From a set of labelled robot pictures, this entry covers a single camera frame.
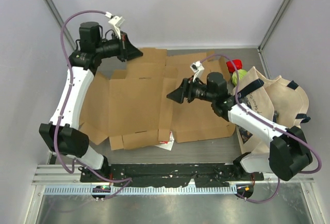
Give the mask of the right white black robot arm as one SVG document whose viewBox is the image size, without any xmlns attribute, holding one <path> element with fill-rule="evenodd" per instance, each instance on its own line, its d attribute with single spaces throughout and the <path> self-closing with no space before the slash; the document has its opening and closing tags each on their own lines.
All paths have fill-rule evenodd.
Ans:
<svg viewBox="0 0 330 224">
<path fill-rule="evenodd" d="M 312 163 L 311 147 L 299 127 L 279 125 L 239 103 L 228 93 L 226 80 L 219 72 L 209 73 L 205 83 L 193 77 L 184 78 L 167 98 L 179 104 L 194 99 L 210 102 L 217 116 L 244 128 L 267 145 L 266 153 L 247 152 L 233 161 L 233 174 L 239 180 L 254 172 L 265 172 L 289 181 L 296 174 L 305 173 Z"/>
</svg>

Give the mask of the red white packet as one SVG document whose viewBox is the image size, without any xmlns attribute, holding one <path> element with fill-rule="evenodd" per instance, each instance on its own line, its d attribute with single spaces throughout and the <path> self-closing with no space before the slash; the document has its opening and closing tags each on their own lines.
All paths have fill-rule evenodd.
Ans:
<svg viewBox="0 0 330 224">
<path fill-rule="evenodd" d="M 162 142 L 160 142 L 160 144 L 155 145 L 155 147 L 165 149 L 167 151 L 171 151 L 172 148 L 173 148 L 173 145 L 174 145 L 174 141 L 175 141 L 175 139 L 174 139 L 173 133 L 170 132 L 169 140 L 168 141 L 162 141 Z"/>
</svg>

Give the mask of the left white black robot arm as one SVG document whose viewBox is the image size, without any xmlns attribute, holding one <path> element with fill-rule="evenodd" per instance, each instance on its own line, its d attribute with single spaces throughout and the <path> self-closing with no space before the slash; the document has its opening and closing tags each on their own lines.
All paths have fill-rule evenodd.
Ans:
<svg viewBox="0 0 330 224">
<path fill-rule="evenodd" d="M 76 50 L 69 56 L 65 87 L 59 104 L 49 123 L 42 123 L 39 133 L 52 152 L 77 159 L 92 169 L 98 182 L 110 175 L 107 159 L 89 145 L 89 137 L 79 131 L 79 117 L 87 90 L 97 69 L 105 58 L 117 57 L 129 61 L 143 53 L 134 47 L 119 24 L 112 26 L 113 34 L 107 39 L 97 22 L 81 23 Z"/>
</svg>

